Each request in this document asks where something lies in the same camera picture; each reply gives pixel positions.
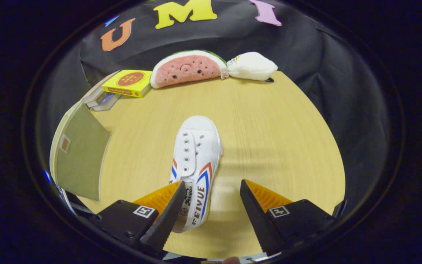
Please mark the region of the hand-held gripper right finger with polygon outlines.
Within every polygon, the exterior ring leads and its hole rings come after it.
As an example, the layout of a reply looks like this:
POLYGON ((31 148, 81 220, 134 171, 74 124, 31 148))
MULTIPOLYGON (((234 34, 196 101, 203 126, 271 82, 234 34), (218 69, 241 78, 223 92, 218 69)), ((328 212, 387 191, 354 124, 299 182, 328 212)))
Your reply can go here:
POLYGON ((268 255, 312 242, 336 221, 308 199, 292 202, 249 179, 241 181, 240 196, 260 247, 268 255))

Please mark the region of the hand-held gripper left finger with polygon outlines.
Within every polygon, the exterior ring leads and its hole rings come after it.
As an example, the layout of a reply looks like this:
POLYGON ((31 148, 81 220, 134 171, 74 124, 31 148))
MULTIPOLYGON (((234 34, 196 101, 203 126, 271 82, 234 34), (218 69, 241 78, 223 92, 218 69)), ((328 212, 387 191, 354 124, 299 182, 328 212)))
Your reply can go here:
POLYGON ((128 248, 156 256, 174 227, 186 193, 178 181, 134 202, 119 199, 92 216, 92 224, 128 248))

